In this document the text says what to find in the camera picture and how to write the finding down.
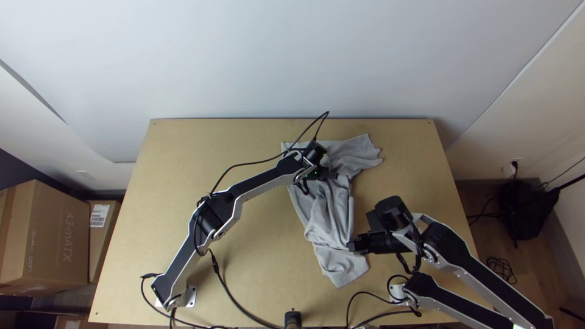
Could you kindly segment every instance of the barcode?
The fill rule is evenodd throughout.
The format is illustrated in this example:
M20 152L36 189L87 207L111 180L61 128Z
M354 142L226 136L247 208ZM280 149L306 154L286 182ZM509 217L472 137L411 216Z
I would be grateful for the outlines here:
M91 215L90 227L104 227L105 217L100 215Z

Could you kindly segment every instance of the wooden floor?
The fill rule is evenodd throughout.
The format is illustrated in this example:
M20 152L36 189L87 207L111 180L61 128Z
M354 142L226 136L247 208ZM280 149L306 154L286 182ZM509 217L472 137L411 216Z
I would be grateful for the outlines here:
M488 197L494 195L497 192L497 188L497 185L458 184L459 195L466 214L480 213ZM497 211L495 202L487 210L488 212ZM521 241L519 248L515 249L514 244L508 238L505 227L497 219L482 218L471 228L480 260L485 262L490 256L507 259L517 278L517 283L514 287L547 314L551 315L555 320L557 329L585 328L583 322L578 322L576 319L558 311L561 305L565 305L564 303L569 295L567 287L565 287L561 279L559 266L544 234L529 241ZM146 329L161 327L110 325L109 328ZM409 326L401 326L400 328L407 329ZM468 327L463 324L445 324L417 328L464 329Z

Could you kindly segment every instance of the power outlet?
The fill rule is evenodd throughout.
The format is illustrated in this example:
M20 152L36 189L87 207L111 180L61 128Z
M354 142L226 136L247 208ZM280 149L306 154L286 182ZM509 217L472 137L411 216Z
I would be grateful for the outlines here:
M518 169L516 169L516 167L512 164L512 162L514 161L516 161ZM514 175L516 175L516 172L520 169L521 161L522 158L512 158L512 160L508 164L502 167L502 172L504 173L504 176L509 178L514 177Z

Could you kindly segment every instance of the gray towel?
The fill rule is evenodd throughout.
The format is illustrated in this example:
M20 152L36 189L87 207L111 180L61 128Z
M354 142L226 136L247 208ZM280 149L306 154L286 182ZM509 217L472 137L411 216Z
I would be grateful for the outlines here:
M347 141L318 141L327 148L321 161L323 166L339 174L336 180L309 181L309 195L289 186L294 209L305 227L305 238L313 243L321 271L336 287L342 287L360 275L369 266L366 258L349 252L346 244L353 232L353 197L351 179L362 169L382 162L377 149L367 134ZM291 143L282 143L286 149ZM308 142L296 147L306 147Z

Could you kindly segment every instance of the black cable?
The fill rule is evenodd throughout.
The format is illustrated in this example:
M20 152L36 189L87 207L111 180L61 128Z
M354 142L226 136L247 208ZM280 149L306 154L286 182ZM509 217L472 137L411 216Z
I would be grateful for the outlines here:
M512 178L512 181L515 182L516 178L518 176L518 162L517 161L512 161L511 164L514 166L514 168L516 169L514 171L514 177ZM475 218L474 221L472 221L469 226L474 225L475 222L479 221L482 217L494 217L494 218L500 218L501 217L501 213L489 213L486 214L486 208L488 207L488 205L495 200L495 198L498 196L498 194L494 194L491 198L489 198L489 200L487 200L486 204L483 205L483 208L481 209L481 213L480 214L476 214L476 215L470 215L467 216L468 219L471 218Z
M505 282L515 285L518 282L512 266L506 258L488 257L486 265L490 270L499 275Z
M172 320L175 318L175 313L177 312L177 308L173 308L171 310L171 318L169 319L169 329L172 329Z
M560 173L558 176L556 176L555 178L551 179L551 180L547 180L546 182L540 184L540 186L538 186L538 188L547 188L548 184L554 182L556 179L560 178L560 176L566 174L569 170L573 169L576 165L580 164L581 162L583 162L583 160L585 160L585 157L581 158L581 160L577 161L576 163L574 163L571 167L567 168L567 170L563 171L562 173Z
M166 318L168 318L168 319L170 319L170 320L174 320L174 321L176 321L176 322L178 322L178 323L181 323L181 324L184 324L184 325L190 325L191 327L194 327L194 328L199 328L199 329L216 329L216 328L218 328L218 329L229 329L228 327L225 327L225 326L223 326L223 325L214 325L214 326L211 326L211 327L206 327L206 326L204 326L204 325L196 325L196 324L192 324L192 323L189 323L189 322L187 322L187 321L183 321L183 320L177 319L176 317L174 317L174 316L170 316L170 315L168 315L168 314L166 314L166 313L164 313L164 312L160 311L159 309L157 309L157 308L156 308L156 307L155 307L153 304L151 304L151 303L148 301L148 299L146 298L146 295L144 294L144 281L145 281L146 279L148 279L148 278L154 278L154 277L156 277L156 276L158 276L158 275L160 275L160 274L155 274L155 273L148 273L148 274L144 274L143 276L141 276L141 278L142 278L142 282L140 283L140 293L142 293L142 298L143 298L143 299L144 299L144 301L145 301L145 302L148 304L148 306L150 306L150 307L151 307L153 310L155 310L155 311L156 311L158 314L160 314L160 315L162 315L162 316L164 316L164 317L166 317Z
M224 288L225 293L227 294L227 297L229 297L229 299L237 307L237 309L240 312L244 313L244 315L247 316L250 320L252 320L252 321L254 321L254 322L256 322L264 327L268 327L270 329L280 329L279 327L277 327L275 325L269 324L268 322L257 318L256 316L254 316L252 313L248 312L244 307L242 307L242 305L240 305L238 303L238 301L232 296L232 293L228 289L224 280L221 278L221 274L219 273L219 264L218 264L217 259L215 258L215 255L213 254L213 251L211 251L211 249L208 249L208 250L209 250L209 253L211 254L211 263L213 265L213 272L215 272L215 274L217 274L219 282L221 283L221 286Z
M495 200L495 198L496 198L497 196L498 196L498 194L494 194L494 196L492 196L491 198L489 198L489 199L487 200L486 204L485 204L485 205L483 205L483 208L481 209L481 213L480 213L479 215L471 215L471 216L467 216L467 218L468 218L468 219L470 219L470 218L475 218L475 220L474 220L474 221L472 221L472 222L469 224L469 226L471 226L471 225L474 225L474 223L475 223L476 221L479 221L479 220L480 220L482 217L484 217L484 216L486 216L486 217L491 217L491 216L492 216L491 214L486 214L485 212L486 212L486 209L488 208L488 205L489 205L489 204L490 204L490 203L491 203L493 200Z
M404 268L404 271L406 272L406 274L414 274L416 272L419 271L420 269L420 265L422 264L422 241L420 240L420 232L419 229L416 227L416 225L414 225L414 222L412 221L412 219L410 219L408 216L405 216L405 218L408 220L410 226L413 229L413 240L414 240L414 245L416 246L416 252L414 253L414 266L413 269L409 269L408 268L408 263L406 263L406 260L404 259L404 257L402 257L402 254L397 252L396 253L396 258L398 259L398 261L400 262L400 264L402 264L402 267Z
M266 160L261 160L261 161L255 161L255 162L247 162L247 163L238 163L238 164L234 164L233 166L227 168L224 173L219 177L218 181L215 183L215 186L211 189L211 192L209 192L209 195L212 195L213 192L215 192L215 189L218 187L219 182L221 182L221 180L224 178L224 176L233 168L235 167L240 167L240 166L248 166L248 165L258 165L260 163L264 163L264 162L268 162L271 160L274 160L276 158L278 158L281 155L285 155L288 152L290 152L290 150L295 146L295 144L297 144L297 142L305 135L305 133L307 132L307 130L311 129L311 127L315 124L315 122L317 122L319 119L321 119L321 123L319 124L319 127L317 128L317 132L315 133L315 136L313 137L313 139L317 138L317 133L319 133L319 129L321 128L321 125L323 124L323 121L325 121L325 119L327 118L327 116L329 115L329 111L321 114L319 117L317 117L315 120L313 120L313 122L311 122L311 124L305 128L305 130L303 130L303 132L299 135L299 137L297 137L297 139L292 142L292 144L283 152L273 156L272 158L268 158Z
M384 298L382 298L382 297L380 297L378 295L375 295L375 294L373 294L373 293L371 293L369 291L358 291L355 294L353 294L352 298L350 298L349 299L349 302L347 303L347 309L346 309L346 328L349 328L349 308L352 306L352 301L353 301L353 299L355 297L357 297L358 295L361 295L361 294L365 294L365 295L369 295L369 296L375 297L376 299L381 300L382 302L385 302L385 303L390 304L390 305L398 305L398 304L401 304L402 303L402 302L392 302L392 301L387 300L387 299L384 299ZM412 312L412 311L402 311L402 313L410 313L410 312Z
M354 326L354 328L359 328L359 327L361 327L363 325L366 325L366 324L368 324L368 323L370 323L370 322L372 322L372 321L374 321L376 319L379 319L381 317L391 316L391 315L396 315L396 314L404 314L404 313L413 313L417 317L421 317L422 316L422 314L420 312L416 311L414 308L411 308L409 311L386 312L386 313L378 314L376 316L372 316L371 318L366 319L366 320L360 322L360 324Z
M391 276L388 281L386 282L386 290L388 290L388 294L390 295L390 297L392 297L394 300L398 300L398 303L403 303L404 301L408 300L408 298L396 298L394 297L394 295L392 295L392 292L390 291L390 282L392 282L393 279L395 278L403 278L404 280L408 281L408 278L405 277L404 275L401 274L395 274L393 276Z

